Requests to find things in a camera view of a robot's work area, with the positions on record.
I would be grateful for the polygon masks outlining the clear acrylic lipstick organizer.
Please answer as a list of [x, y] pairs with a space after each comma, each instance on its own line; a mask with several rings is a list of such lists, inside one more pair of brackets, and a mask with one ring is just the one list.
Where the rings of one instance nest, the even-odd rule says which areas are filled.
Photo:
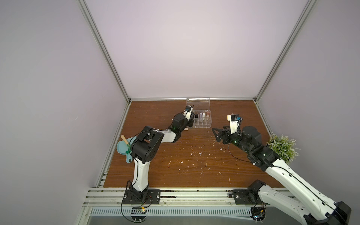
[[212, 126], [209, 98], [188, 98], [187, 105], [193, 106], [194, 123], [192, 128], [210, 128]]

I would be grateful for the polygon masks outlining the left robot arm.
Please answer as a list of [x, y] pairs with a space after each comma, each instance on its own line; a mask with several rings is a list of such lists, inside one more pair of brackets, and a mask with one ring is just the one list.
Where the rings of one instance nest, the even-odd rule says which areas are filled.
[[131, 143], [130, 151], [135, 168], [129, 190], [137, 200], [144, 201], [148, 195], [150, 162], [155, 158], [160, 145], [177, 142], [183, 130], [193, 126], [194, 116], [193, 112], [181, 112], [174, 116], [171, 125], [165, 130], [146, 126]]

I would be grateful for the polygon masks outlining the green potted plant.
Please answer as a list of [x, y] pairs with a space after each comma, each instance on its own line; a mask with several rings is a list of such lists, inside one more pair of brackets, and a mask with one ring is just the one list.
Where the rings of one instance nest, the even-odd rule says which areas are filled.
[[299, 149], [295, 145], [296, 140], [290, 139], [288, 136], [274, 135], [267, 142], [267, 146], [275, 151], [287, 164], [293, 162], [299, 156]]

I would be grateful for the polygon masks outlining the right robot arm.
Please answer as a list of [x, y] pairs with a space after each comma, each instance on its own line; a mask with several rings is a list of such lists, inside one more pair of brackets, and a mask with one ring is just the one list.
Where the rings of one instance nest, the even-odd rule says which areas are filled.
[[262, 136], [255, 127], [232, 131], [229, 126], [213, 128], [217, 142], [233, 144], [247, 154], [249, 161], [280, 182], [295, 198], [279, 193], [260, 180], [248, 190], [258, 200], [270, 204], [303, 225], [347, 225], [351, 208], [322, 194], [300, 177], [280, 156], [262, 145]]

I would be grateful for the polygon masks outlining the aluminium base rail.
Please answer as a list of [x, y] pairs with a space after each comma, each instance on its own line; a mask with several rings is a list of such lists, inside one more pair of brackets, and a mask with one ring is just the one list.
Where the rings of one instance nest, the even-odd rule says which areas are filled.
[[263, 201], [250, 201], [245, 188], [153, 189], [150, 193], [147, 203], [135, 203], [130, 201], [123, 188], [91, 188], [77, 224], [85, 224], [91, 216], [121, 216], [130, 220], [155, 216], [221, 216], [252, 220], [267, 215], [271, 207], [293, 218], [309, 213], [305, 206], [284, 188], [265, 193]]

